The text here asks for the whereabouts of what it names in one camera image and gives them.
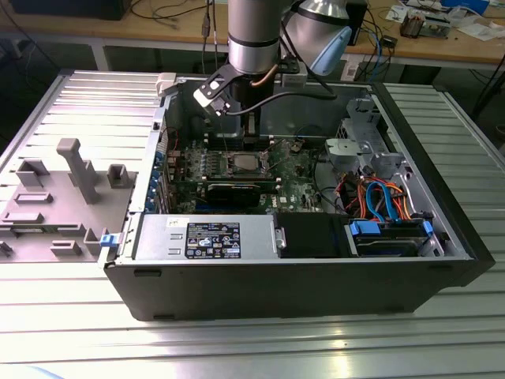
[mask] blue latch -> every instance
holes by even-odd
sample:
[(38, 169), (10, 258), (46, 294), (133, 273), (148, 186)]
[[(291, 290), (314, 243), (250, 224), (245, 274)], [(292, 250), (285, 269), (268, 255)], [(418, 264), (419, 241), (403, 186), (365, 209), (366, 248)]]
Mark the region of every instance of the blue latch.
[(103, 235), (100, 239), (101, 247), (118, 247), (122, 240), (122, 233), (115, 233), (113, 235)]
[(433, 234), (433, 226), (429, 221), (423, 221), (423, 228), (425, 229), (427, 235)]
[(352, 235), (379, 235), (380, 227), (375, 221), (354, 221), (350, 231)]

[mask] table leg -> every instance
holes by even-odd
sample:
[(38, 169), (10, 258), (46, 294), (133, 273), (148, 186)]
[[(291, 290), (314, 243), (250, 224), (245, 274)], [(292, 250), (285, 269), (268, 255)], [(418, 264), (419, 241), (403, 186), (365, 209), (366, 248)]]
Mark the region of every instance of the table leg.
[(346, 61), (344, 70), (342, 71), (341, 81), (354, 81), (356, 77), (357, 68), (363, 61), (364, 55), (362, 54), (346, 54), (342, 57), (342, 60)]
[(93, 56), (95, 57), (96, 69), (99, 71), (110, 71), (109, 61), (105, 54), (105, 46), (102, 43), (90, 43), (89, 45), (93, 51)]

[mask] sticker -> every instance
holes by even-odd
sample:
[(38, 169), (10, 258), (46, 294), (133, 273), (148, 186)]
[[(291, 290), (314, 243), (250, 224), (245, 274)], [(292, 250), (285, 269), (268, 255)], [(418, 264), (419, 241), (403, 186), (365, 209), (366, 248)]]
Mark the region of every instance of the sticker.
[(188, 217), (169, 217), (168, 220), (166, 220), (166, 227), (186, 227), (186, 225), (188, 225), (188, 222)]
[(231, 259), (241, 257), (239, 223), (186, 223), (188, 259)]

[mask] floor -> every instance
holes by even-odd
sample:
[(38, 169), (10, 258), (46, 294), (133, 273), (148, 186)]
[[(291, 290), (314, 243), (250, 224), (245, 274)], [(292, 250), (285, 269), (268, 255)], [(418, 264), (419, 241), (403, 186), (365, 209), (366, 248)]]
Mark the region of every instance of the floor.
[[(94, 59), (88, 46), (52, 43), (41, 43), (40, 46), (62, 68), (95, 69)], [(19, 130), (47, 86), (57, 75), (57, 71), (37, 49), (33, 48), (33, 45), (25, 44), (23, 51), (23, 58), (17, 61), (5, 55), (0, 59), (1, 151)], [(116, 71), (201, 72), (201, 56), (195, 51), (179, 51), (177, 60), (174, 60), (172, 51), (160, 51), (156, 54), (152, 49), (130, 47), (108, 47), (107, 55), (111, 67)], [(208, 53), (205, 60), (208, 62), (208, 71), (210, 71), (213, 67), (213, 55)], [(342, 68), (343, 64), (337, 68), (332, 78), (338, 78)], [(385, 73), (382, 72), (374, 80), (398, 82), (402, 70), (401, 65), (391, 65), (385, 78)], [(492, 73), (482, 72), (482, 74), (490, 76)], [(471, 111), (475, 99), (484, 86), (466, 69), (442, 69), (434, 80), (434, 84), (444, 86), (467, 112)], [(488, 105), (478, 120), (478, 125), (497, 147), (503, 144), (495, 133), (495, 127), (505, 123), (503, 104), (505, 104), (505, 93), (502, 92)]]

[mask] motherboard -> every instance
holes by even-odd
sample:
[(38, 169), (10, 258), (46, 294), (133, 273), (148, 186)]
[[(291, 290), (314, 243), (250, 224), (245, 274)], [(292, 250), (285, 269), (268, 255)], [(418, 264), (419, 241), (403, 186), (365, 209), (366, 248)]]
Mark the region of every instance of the motherboard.
[(166, 160), (170, 213), (322, 212), (312, 170), (317, 150), (277, 140), (260, 151), (214, 150), (191, 141)]

